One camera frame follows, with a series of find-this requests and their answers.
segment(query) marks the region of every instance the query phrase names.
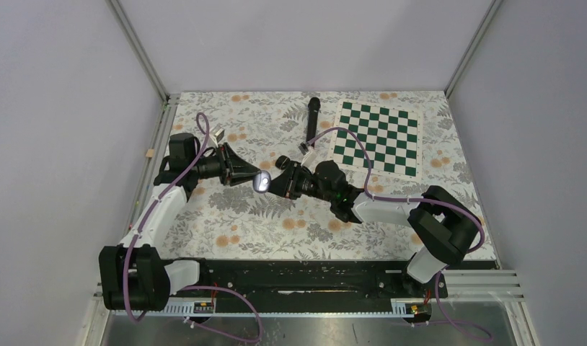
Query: table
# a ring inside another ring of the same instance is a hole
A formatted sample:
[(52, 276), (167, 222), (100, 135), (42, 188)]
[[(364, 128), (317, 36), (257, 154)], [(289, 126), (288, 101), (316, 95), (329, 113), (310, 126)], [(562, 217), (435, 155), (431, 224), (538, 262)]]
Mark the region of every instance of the table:
[[(190, 132), (200, 137), (195, 116), (204, 112), (211, 126), (225, 129), (226, 141), (243, 159), (276, 177), (281, 172), (275, 168), (280, 155), (301, 159), (297, 145), (305, 139), (306, 105), (311, 97), (319, 97), (322, 103), (319, 131), (333, 124), (340, 99), (418, 110), (424, 117), (421, 182), (372, 177), (369, 189), (407, 195), (440, 185), (484, 225), (443, 92), (185, 92), (180, 95), (171, 134)], [(315, 164), (327, 158), (329, 145), (329, 135), (317, 142)], [(346, 173), (350, 183), (363, 186), (363, 172)], [(409, 227), (343, 223), (321, 200), (291, 201), (259, 195), (250, 184), (224, 187), (218, 179), (207, 179), (200, 181), (158, 251), (162, 258), (408, 260), (421, 247)], [(482, 248), (466, 256), (466, 260), (495, 258), (488, 233)]]

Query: black marker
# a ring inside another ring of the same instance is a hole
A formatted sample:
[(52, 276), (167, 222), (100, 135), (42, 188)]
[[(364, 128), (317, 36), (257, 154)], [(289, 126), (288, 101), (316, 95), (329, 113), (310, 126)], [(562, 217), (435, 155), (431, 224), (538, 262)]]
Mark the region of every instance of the black marker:
[(309, 101), (309, 124), (306, 129), (306, 141), (310, 141), (317, 135), (317, 118), (319, 117), (319, 109), (321, 102), (318, 97), (313, 97)]

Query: cable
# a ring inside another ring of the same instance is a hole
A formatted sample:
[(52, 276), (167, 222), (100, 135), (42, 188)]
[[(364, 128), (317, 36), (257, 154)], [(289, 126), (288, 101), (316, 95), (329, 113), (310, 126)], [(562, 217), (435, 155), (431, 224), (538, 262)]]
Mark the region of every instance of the cable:
[(262, 318), (260, 317), (260, 314), (257, 312), (257, 310), (255, 309), (253, 304), (251, 304), (251, 302), (248, 301), (240, 293), (236, 292), (235, 290), (230, 290), (225, 287), (215, 287), (215, 286), (187, 286), (187, 287), (182, 288), (181, 290), (219, 290), (221, 292), (230, 293), (230, 294), (236, 296), (241, 301), (244, 301), (244, 303), (247, 304), (247, 306), (249, 306), (249, 309), (251, 309), (251, 311), (253, 311), (253, 314), (255, 315), (255, 320), (257, 321), (258, 331), (257, 331), (257, 336), (254, 339), (245, 339), (245, 338), (238, 337), (236, 335), (232, 335), (227, 332), (221, 331), (219, 329), (205, 326), (204, 324), (195, 323), (193, 321), (187, 321), (189, 324), (192, 325), (192, 327), (200, 327), (204, 330), (208, 330), (209, 332), (217, 333), (217, 334), (223, 335), (225, 337), (229, 337), (230, 339), (234, 339), (234, 340), (240, 341), (240, 342), (256, 343), (262, 339), (262, 335), (264, 334), (264, 325), (262, 324)]
[[(200, 126), (200, 117), (202, 117), (204, 119), (204, 123), (206, 125), (206, 131), (204, 131), (202, 129), (202, 127)], [(200, 131), (205, 134), (204, 135), (204, 142), (202, 143), (202, 146), (200, 147), (200, 150), (196, 151), (197, 154), (196, 154), (196, 157), (192, 160), (192, 163), (189, 166), (187, 166), (187, 168), (183, 172), (181, 172), (181, 174), (179, 174), (179, 176), (175, 180), (173, 180), (164, 189), (164, 191), (162, 191), (158, 195), (158, 198), (156, 200), (154, 200), (151, 203), (151, 205), (149, 205), (149, 208), (147, 209), (147, 212), (143, 215), (143, 218), (141, 219), (141, 222), (138, 224), (138, 234), (140, 234), (143, 231), (143, 227), (145, 226), (145, 223), (149, 219), (149, 216), (151, 215), (151, 213), (154, 211), (154, 209), (157, 206), (158, 202), (181, 179), (183, 179), (183, 177), (194, 167), (194, 165), (196, 165), (196, 162), (198, 162), (198, 160), (202, 156), (202, 153), (204, 152), (204, 150), (206, 148), (206, 144), (208, 143), (208, 133), (209, 133), (208, 118), (206, 117), (206, 115), (204, 115), (204, 113), (200, 112), (200, 113), (198, 113), (196, 115), (196, 123), (198, 124), (198, 127), (200, 128)], [(132, 241), (128, 245), (128, 250), (125, 252), (125, 258), (124, 258), (124, 261), (123, 261), (123, 305), (124, 305), (126, 314), (128, 315), (128, 317), (130, 318), (130, 320), (133, 323), (139, 323), (145, 317), (145, 314), (147, 313), (147, 311), (143, 311), (143, 313), (139, 317), (135, 317), (132, 314), (132, 309), (131, 309), (131, 306), (130, 306), (130, 292), (129, 292), (129, 287), (128, 287), (128, 271), (130, 270), (130, 258), (132, 256), (132, 249), (134, 249), (134, 246), (136, 245), (136, 241), (138, 240), (138, 234), (135, 234), (132, 237)]]
[[(442, 322), (441, 324), (445, 324), (444, 322), (448, 322), (448, 323), (452, 324), (453, 327), (455, 327), (455, 329), (457, 329), (460, 333), (462, 333), (463, 335), (465, 335), (471, 339), (482, 341), (482, 342), (492, 342), (494, 339), (493, 335), (491, 334), (491, 332), (486, 330), (486, 328), (484, 328), (478, 324), (474, 324), (472, 322), (451, 319), (451, 317), (448, 314), (446, 314), (446, 312), (444, 311), (444, 308), (442, 307), (442, 303), (440, 302), (440, 298), (438, 297), (438, 282), (440, 281), (441, 275), (442, 275), (442, 270), (436, 273), (436, 279), (435, 279), (436, 285), (434, 287), (434, 290), (436, 290), (436, 304), (438, 305), (438, 309), (440, 309), (440, 312), (444, 315), (444, 318), (446, 319), (446, 321), (436, 321), (436, 322)], [(488, 337), (477, 337), (476, 335), (470, 334), (470, 332), (461, 328), (459, 326), (460, 324), (474, 327), (474, 328), (480, 330), (481, 332), (485, 333)]]
[(446, 203), (446, 202), (442, 202), (441, 200), (431, 200), (429, 198), (396, 198), (396, 197), (384, 197), (384, 196), (375, 196), (372, 193), (370, 193), (370, 191), (368, 190), (368, 182), (370, 181), (370, 174), (372, 173), (372, 161), (370, 160), (370, 156), (368, 156), (368, 152), (366, 151), (366, 148), (364, 148), (363, 144), (361, 143), (361, 141), (359, 140), (359, 138), (357, 138), (357, 136), (355, 135), (355, 133), (353, 133), (353, 131), (347, 129), (347, 128), (341, 128), (339, 126), (336, 126), (334, 128), (328, 128), (327, 130), (321, 132), (320, 134), (316, 135), (313, 139), (311, 139), (310, 141), (308, 141), (307, 143), (309, 145), (313, 144), (314, 142), (316, 142), (319, 138), (323, 137), (323, 135), (325, 135), (326, 133), (332, 132), (332, 131), (336, 131), (336, 130), (342, 130), (347, 132), (348, 134), (352, 135), (352, 137), (357, 141), (357, 144), (360, 146), (363, 155), (366, 157), (366, 163), (368, 164), (368, 174), (366, 175), (366, 181), (363, 182), (363, 190), (366, 193), (366, 195), (374, 200), (384, 200), (387, 202), (398, 202), (398, 203), (410, 203), (410, 202), (419, 202), (419, 203), (430, 203), (430, 204), (436, 204), (436, 205), (441, 205), (443, 207), (447, 207), (450, 208), (452, 210), (455, 210), (461, 214), (463, 214), (465, 217), (467, 217), (469, 220), (471, 220), (474, 225), (478, 228), (478, 232), (480, 233), (480, 240), (478, 241), (478, 244), (476, 244), (476, 246), (472, 247), (471, 249), (467, 250), (467, 253), (469, 254), (470, 252), (474, 252), (476, 250), (478, 250), (484, 243), (485, 243), (485, 230), (482, 229), (482, 225), (480, 224), (480, 222), (471, 214), (468, 213), (466, 210), (461, 209), (460, 207), (456, 206), (456, 205), (452, 205), (451, 203)]
[[(368, 174), (366, 175), (366, 181), (363, 182), (363, 191), (366, 193), (366, 195), (370, 198), (372, 198), (373, 200), (384, 200), (387, 202), (397, 202), (397, 203), (410, 203), (410, 202), (419, 202), (419, 203), (430, 203), (430, 204), (436, 204), (436, 205), (441, 205), (443, 207), (447, 207), (450, 208), (452, 210), (455, 210), (461, 214), (463, 214), (464, 216), (466, 216), (469, 220), (471, 220), (474, 225), (478, 228), (478, 231), (480, 233), (480, 240), (478, 241), (478, 244), (476, 244), (474, 247), (470, 248), (467, 253), (471, 253), (474, 252), (476, 250), (478, 250), (484, 243), (485, 243), (485, 230), (482, 229), (482, 225), (480, 224), (480, 222), (471, 214), (468, 213), (466, 210), (461, 209), (460, 207), (456, 206), (456, 205), (452, 205), (451, 203), (446, 203), (446, 202), (442, 202), (441, 200), (431, 200), (429, 198), (394, 198), (394, 197), (384, 197), (384, 196), (375, 196), (372, 193), (370, 193), (370, 191), (368, 191), (368, 182), (370, 181), (370, 175), (372, 173), (372, 161), (370, 160), (370, 156), (368, 156), (368, 152), (366, 151), (366, 148), (363, 146), (363, 144), (361, 143), (361, 141), (359, 140), (359, 138), (357, 138), (357, 136), (355, 135), (355, 133), (353, 133), (353, 131), (347, 129), (347, 128), (341, 128), (339, 126), (333, 127), (333, 128), (328, 128), (327, 130), (321, 132), (320, 134), (316, 135), (313, 139), (311, 139), (310, 141), (308, 141), (307, 143), (309, 145), (313, 144), (314, 142), (316, 142), (319, 138), (323, 137), (326, 133), (332, 132), (332, 131), (336, 131), (336, 130), (342, 130), (345, 131), (346, 133), (352, 135), (352, 137), (355, 139), (355, 141), (357, 142), (357, 144), (360, 146), (363, 155), (366, 158), (366, 163), (368, 164)], [(455, 329), (457, 329), (457, 331), (459, 331), (460, 333), (462, 333), (463, 335), (470, 337), (474, 340), (478, 340), (478, 341), (482, 341), (482, 342), (492, 342), (493, 341), (493, 335), (491, 334), (491, 332), (489, 332), (488, 330), (486, 330), (484, 327), (478, 325), (478, 324), (474, 324), (472, 322), (468, 322), (468, 321), (461, 321), (461, 320), (453, 320), (451, 319), (451, 317), (449, 315), (446, 314), (446, 312), (444, 311), (444, 309), (442, 308), (441, 302), (440, 302), (440, 298), (438, 297), (438, 279), (440, 278), (440, 275), (442, 275), (442, 270), (440, 270), (439, 272), (436, 273), (436, 278), (435, 278), (435, 282), (436, 282), (436, 287), (434, 288), (436, 290), (436, 303), (438, 304), (438, 308), (440, 309), (440, 311), (442, 312), (442, 314), (444, 315), (444, 317), (446, 318), (446, 321), (434, 321), (434, 322), (428, 322), (428, 324), (452, 324), (453, 327), (455, 327)], [(468, 326), (472, 326), (474, 328), (477, 328), (478, 330), (484, 332), (488, 337), (487, 338), (482, 338), (482, 337), (477, 337), (473, 334), (470, 334), (469, 332), (467, 332), (466, 330), (462, 329), (459, 324), (461, 325), (468, 325)]]

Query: gray wall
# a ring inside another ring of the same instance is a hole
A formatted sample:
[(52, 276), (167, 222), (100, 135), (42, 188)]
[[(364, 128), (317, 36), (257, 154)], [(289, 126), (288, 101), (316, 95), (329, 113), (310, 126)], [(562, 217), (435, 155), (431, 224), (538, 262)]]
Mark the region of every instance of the gray wall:
[(445, 89), (490, 0), (122, 0), (170, 92)]
[(587, 345), (587, 0), (505, 1), (451, 106), (542, 345)]
[(104, 1), (0, 0), (0, 345), (72, 345), (159, 100)]

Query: chessboard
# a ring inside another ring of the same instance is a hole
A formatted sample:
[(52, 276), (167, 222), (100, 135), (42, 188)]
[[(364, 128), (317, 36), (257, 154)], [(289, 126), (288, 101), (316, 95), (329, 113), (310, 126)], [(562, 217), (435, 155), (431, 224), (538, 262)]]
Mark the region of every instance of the chessboard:
[[(372, 174), (421, 181), (423, 116), (411, 109), (340, 100), (334, 126), (348, 128), (362, 142)], [(363, 151), (345, 131), (333, 131), (328, 159), (341, 169), (367, 172)]]

